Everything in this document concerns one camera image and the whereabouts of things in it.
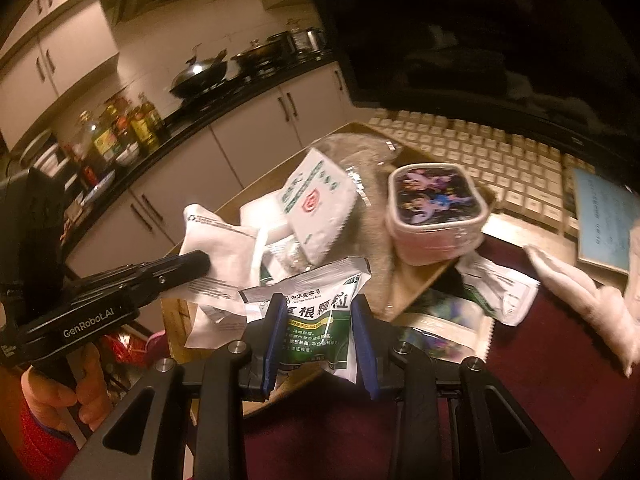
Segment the left hand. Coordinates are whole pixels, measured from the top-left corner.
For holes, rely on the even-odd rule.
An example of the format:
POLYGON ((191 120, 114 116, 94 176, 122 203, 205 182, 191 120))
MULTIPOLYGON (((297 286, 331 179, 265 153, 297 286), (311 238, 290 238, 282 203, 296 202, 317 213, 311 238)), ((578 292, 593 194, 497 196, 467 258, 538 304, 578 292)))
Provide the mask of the left hand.
POLYGON ((22 375, 21 387, 26 404, 41 425, 66 431, 67 427, 58 411, 79 405, 80 421, 91 430, 96 430, 111 413, 113 405, 108 396, 99 350, 94 344, 87 344, 82 349, 81 357, 85 376, 75 389, 47 378, 33 367, 29 367, 22 375))

